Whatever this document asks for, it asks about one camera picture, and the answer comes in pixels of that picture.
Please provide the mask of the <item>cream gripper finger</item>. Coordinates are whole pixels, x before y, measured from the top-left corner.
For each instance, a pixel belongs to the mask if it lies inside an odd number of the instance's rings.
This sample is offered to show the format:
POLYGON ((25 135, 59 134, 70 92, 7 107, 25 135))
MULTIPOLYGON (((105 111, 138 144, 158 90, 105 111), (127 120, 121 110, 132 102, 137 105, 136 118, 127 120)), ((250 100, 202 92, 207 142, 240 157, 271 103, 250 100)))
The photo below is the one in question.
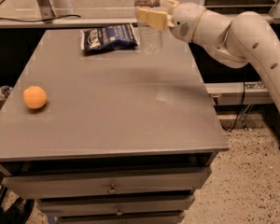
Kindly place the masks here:
POLYGON ((161 0, 160 5, 161 11, 171 14, 173 10, 179 5, 179 2, 176 0, 161 0))
POLYGON ((164 31, 167 28, 175 26, 172 21, 172 16, 165 11, 137 7, 135 9, 135 16, 140 22, 158 31, 164 31))

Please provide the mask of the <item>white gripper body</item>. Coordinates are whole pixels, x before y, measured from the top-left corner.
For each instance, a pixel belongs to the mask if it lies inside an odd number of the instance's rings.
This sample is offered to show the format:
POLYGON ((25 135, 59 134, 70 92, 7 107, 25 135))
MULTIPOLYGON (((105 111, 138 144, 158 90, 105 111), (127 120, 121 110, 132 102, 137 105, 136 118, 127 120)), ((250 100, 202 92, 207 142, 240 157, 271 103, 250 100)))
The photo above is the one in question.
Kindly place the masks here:
POLYGON ((195 28, 199 18, 206 11, 206 8, 194 3, 178 5, 172 13, 174 27, 170 29, 172 35, 182 41, 192 41, 195 28))

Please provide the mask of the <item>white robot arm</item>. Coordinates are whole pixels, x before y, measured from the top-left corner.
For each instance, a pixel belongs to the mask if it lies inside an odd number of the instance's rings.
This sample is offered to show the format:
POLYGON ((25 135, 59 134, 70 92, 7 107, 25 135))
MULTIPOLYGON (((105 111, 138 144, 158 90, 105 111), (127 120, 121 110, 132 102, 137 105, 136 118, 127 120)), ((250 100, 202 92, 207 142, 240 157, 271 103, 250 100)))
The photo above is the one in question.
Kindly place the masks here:
POLYGON ((175 38, 202 47, 230 68, 251 64, 280 113, 280 40, 260 14, 247 11, 231 18, 194 3, 155 0, 136 5, 135 16, 158 31, 168 29, 175 38))

